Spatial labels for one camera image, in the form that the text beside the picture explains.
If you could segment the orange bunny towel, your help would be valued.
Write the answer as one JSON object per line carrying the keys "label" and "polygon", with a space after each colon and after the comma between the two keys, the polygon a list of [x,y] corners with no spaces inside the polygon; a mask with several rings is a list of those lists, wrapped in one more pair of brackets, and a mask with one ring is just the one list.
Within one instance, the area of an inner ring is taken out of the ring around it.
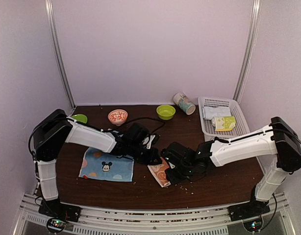
{"label": "orange bunny towel", "polygon": [[165,170],[169,168],[167,163],[157,164],[157,165],[148,165],[148,169],[154,179],[159,183],[162,188],[168,187],[171,185],[170,181],[166,178]]}

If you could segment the white perforated plastic basket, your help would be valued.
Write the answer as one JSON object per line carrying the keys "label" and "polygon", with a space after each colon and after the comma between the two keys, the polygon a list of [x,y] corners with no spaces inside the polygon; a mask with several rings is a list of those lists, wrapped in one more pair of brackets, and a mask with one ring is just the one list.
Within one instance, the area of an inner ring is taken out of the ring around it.
{"label": "white perforated plastic basket", "polygon": [[[221,139],[230,139],[237,136],[242,136],[250,132],[247,121],[243,115],[243,112],[239,106],[239,104],[233,100],[228,98],[221,97],[198,97],[198,105],[199,105],[199,113],[201,120],[201,129],[204,134],[205,141],[211,141],[215,137],[219,137]],[[230,113],[236,119],[236,126],[232,131],[226,132],[216,132],[215,127],[212,125],[211,120],[205,120],[203,118],[202,108],[204,106],[217,108],[217,107],[228,107],[230,109]]]}

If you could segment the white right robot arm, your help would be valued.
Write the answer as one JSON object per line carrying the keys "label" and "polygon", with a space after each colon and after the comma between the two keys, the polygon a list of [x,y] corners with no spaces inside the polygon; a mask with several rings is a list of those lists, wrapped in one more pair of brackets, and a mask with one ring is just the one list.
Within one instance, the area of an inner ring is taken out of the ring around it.
{"label": "white right robot arm", "polygon": [[257,131],[231,139],[215,137],[199,144],[197,150],[173,142],[162,150],[161,155],[174,166],[166,170],[167,179],[172,184],[232,162],[273,155],[268,172],[254,187],[252,200],[245,205],[245,212],[255,216],[287,175],[301,168],[301,141],[283,119],[273,117],[269,125]]}

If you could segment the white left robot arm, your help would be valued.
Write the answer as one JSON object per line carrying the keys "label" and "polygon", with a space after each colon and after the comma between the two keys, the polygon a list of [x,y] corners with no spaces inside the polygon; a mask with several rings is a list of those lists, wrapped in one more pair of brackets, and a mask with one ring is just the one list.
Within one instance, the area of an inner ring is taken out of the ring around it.
{"label": "white left robot arm", "polygon": [[53,217],[64,213],[58,202],[56,161],[63,151],[70,153],[68,147],[77,151],[90,147],[116,157],[128,156],[142,165],[157,165],[162,162],[153,146],[158,138],[136,121],[127,130],[101,129],[69,117],[61,109],[53,111],[33,128],[27,143],[46,211]]}

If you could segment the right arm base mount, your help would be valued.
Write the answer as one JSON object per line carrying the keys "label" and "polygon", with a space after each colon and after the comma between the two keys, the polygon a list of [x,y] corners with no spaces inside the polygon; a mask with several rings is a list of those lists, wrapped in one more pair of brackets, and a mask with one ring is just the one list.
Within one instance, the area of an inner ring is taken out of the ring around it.
{"label": "right arm base mount", "polygon": [[269,201],[258,201],[255,196],[255,188],[253,188],[250,201],[228,207],[230,219],[231,221],[238,221],[268,213],[270,212],[268,203]]}

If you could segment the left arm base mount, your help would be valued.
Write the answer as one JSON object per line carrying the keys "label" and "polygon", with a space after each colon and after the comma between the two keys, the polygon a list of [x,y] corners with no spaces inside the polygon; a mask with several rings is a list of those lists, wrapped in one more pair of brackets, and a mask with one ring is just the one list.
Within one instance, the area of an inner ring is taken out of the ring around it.
{"label": "left arm base mount", "polygon": [[60,202],[59,198],[50,201],[43,199],[38,212],[48,217],[59,218],[63,221],[78,222],[81,208],[63,204]]}

